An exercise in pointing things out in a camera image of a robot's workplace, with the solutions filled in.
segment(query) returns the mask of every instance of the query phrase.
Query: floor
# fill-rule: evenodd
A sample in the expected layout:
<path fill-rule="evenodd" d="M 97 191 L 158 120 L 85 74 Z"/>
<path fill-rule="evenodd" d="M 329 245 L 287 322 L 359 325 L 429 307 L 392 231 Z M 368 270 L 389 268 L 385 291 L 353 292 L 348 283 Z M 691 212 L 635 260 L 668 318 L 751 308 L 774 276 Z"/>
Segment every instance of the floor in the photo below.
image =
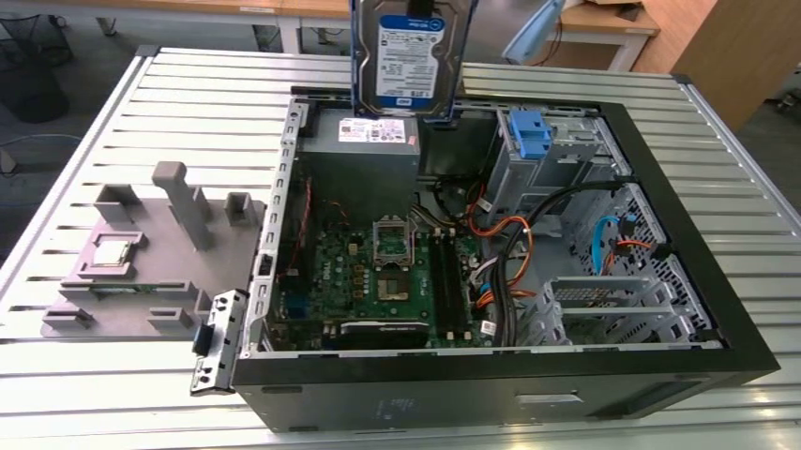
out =
<path fill-rule="evenodd" d="M 259 48 L 263 51 L 280 50 L 280 37 L 269 28 L 259 30 L 257 43 L 251 28 L 232 24 L 118 21 L 116 29 L 118 33 L 114 37 L 104 37 L 93 19 L 68 18 L 64 32 L 74 60 L 53 71 L 69 97 L 69 113 L 46 124 L 28 125 L 16 121 L 8 111 L 0 108 L 0 146 L 30 134 L 82 136 L 138 45 L 239 51 L 256 51 Z M 345 54 L 348 34 L 329 35 L 328 39 L 331 45 L 320 45 L 313 30 L 304 30 L 305 51 Z M 469 60 L 495 62 L 495 57 L 471 54 Z M 797 176 L 801 112 L 779 115 L 773 106 L 766 104 L 738 133 L 738 138 L 795 208 L 801 208 L 801 177 Z M 5 147 L 20 166 L 14 176 L 0 177 L 0 264 L 74 146 L 76 141 L 69 137 L 49 137 L 28 139 Z"/>

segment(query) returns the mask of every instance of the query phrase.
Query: ram slot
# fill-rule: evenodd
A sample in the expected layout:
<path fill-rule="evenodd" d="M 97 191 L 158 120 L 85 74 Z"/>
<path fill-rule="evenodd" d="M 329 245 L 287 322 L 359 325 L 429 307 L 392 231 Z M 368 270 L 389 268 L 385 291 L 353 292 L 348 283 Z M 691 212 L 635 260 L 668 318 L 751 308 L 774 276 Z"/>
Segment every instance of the ram slot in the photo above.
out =
<path fill-rule="evenodd" d="M 461 337 L 465 331 L 467 309 L 464 306 L 464 297 L 461 296 L 461 276 L 459 270 L 459 255 L 455 250 L 455 245 L 451 237 L 443 238 L 441 241 L 443 254 L 443 271 L 445 290 L 448 293 L 448 316 L 449 328 L 456 338 Z"/>
<path fill-rule="evenodd" d="M 444 336 L 451 329 L 451 309 L 448 303 L 448 283 L 444 273 L 444 253 L 439 237 L 428 238 L 429 283 L 433 294 L 433 319 L 436 334 Z"/>

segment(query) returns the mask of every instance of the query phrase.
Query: green circuit board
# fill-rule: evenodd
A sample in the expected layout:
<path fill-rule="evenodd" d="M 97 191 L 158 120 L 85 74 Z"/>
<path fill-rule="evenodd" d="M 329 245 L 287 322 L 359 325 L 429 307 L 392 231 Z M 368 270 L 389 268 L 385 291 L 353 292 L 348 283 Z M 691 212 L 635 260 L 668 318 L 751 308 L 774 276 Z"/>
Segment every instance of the green circuit board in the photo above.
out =
<path fill-rule="evenodd" d="M 417 322 L 429 325 L 431 348 L 473 347 L 480 345 L 472 332 L 445 338 L 435 324 L 431 286 L 431 260 L 424 232 L 413 234 L 412 265 L 408 267 L 372 266 L 371 230 L 320 232 L 316 238 L 311 288 L 305 294 L 284 292 L 288 341 L 295 350 L 319 350 L 319 323 L 345 321 Z M 381 236 L 379 251 L 403 252 L 403 236 Z M 471 236 L 456 237 L 453 247 L 459 265 L 468 270 L 469 258 L 476 255 Z M 469 320 L 467 301 L 465 317 Z"/>

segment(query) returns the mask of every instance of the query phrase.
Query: green motherboard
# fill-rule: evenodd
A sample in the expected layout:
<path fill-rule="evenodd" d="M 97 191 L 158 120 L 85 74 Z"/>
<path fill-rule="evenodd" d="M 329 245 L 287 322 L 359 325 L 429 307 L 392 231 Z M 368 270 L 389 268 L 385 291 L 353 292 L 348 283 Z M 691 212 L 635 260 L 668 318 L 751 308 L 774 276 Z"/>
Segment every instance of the green motherboard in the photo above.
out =
<path fill-rule="evenodd" d="M 372 230 L 320 232 L 316 237 L 309 289 L 305 292 L 281 293 L 283 321 L 277 324 L 280 337 L 289 349 L 309 351 L 324 349 L 324 334 L 335 323 L 377 321 L 427 323 L 429 338 L 427 348 L 475 347 L 483 345 L 472 323 L 469 305 L 459 295 L 467 332 L 443 333 L 437 329 L 436 297 L 431 280 L 431 236 L 412 234 L 405 245 L 403 235 L 381 234 L 379 245 L 372 244 Z M 465 287 L 469 261 L 477 254 L 472 236 L 452 238 L 455 249 L 457 286 Z M 411 265 L 375 267 L 373 251 L 400 254 L 411 248 Z"/>

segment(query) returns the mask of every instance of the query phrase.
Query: blue cable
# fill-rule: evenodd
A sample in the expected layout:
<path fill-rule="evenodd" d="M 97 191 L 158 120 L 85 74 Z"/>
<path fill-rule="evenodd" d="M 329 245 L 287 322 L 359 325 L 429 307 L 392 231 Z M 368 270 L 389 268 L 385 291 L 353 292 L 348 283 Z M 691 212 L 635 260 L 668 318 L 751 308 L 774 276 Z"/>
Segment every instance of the blue cable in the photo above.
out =
<path fill-rule="evenodd" d="M 615 216 L 603 216 L 595 222 L 595 229 L 591 234 L 591 246 L 590 246 L 590 255 L 591 255 L 591 269 L 595 275 L 600 274 L 600 270 L 603 269 L 603 257 L 600 255 L 600 240 L 603 239 L 603 226 L 606 222 L 619 223 L 620 219 Z"/>

